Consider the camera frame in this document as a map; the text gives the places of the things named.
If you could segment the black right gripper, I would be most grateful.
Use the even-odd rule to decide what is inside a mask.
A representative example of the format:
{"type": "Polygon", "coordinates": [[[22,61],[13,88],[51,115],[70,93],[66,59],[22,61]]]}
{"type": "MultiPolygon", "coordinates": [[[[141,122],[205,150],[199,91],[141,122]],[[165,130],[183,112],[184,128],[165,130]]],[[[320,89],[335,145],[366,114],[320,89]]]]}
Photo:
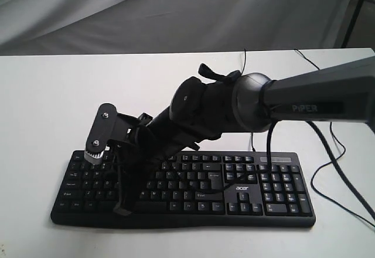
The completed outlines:
{"type": "Polygon", "coordinates": [[[128,117],[128,122],[135,130],[132,140],[137,150],[129,155],[128,172],[120,155],[115,156],[118,177],[118,202],[113,212],[128,216],[133,213],[141,191],[146,187],[146,176],[168,157],[186,147],[198,150],[198,142],[204,135],[185,128],[172,121],[170,109],[164,109],[155,118],[147,114],[142,117],[128,117]]]}

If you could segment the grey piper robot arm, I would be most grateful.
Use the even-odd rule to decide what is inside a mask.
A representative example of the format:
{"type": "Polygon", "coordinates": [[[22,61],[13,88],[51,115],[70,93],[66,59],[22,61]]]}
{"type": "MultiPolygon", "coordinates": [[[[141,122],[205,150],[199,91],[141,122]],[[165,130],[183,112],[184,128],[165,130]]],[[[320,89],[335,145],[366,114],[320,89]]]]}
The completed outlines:
{"type": "Polygon", "coordinates": [[[117,150],[118,212],[134,210],[155,167],[184,148],[224,133],[271,134],[280,121],[363,123],[374,128],[374,58],[368,57],[281,80],[261,73],[226,76],[205,64],[176,90],[170,105],[151,121],[131,130],[134,149],[117,150]]]}

